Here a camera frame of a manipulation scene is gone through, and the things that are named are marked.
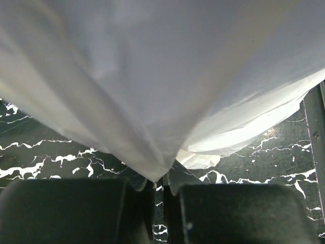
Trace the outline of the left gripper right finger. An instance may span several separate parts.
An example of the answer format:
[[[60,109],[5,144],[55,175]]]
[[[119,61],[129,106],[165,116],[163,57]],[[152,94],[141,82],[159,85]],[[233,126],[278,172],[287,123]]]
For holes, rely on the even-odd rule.
[[[208,184],[180,163],[164,176],[168,243],[319,243],[290,188]]]

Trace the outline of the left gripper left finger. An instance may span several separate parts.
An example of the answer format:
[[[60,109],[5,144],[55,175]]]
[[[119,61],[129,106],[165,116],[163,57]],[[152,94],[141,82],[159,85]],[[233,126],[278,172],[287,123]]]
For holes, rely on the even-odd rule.
[[[150,200],[127,179],[29,179],[1,191],[1,243],[151,243]]]

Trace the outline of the cream translucent trash bag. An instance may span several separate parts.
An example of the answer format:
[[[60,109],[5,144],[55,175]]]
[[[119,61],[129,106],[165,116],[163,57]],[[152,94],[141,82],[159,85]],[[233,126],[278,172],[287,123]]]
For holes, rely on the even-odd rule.
[[[324,80],[324,1],[1,1],[1,97],[155,182]]]

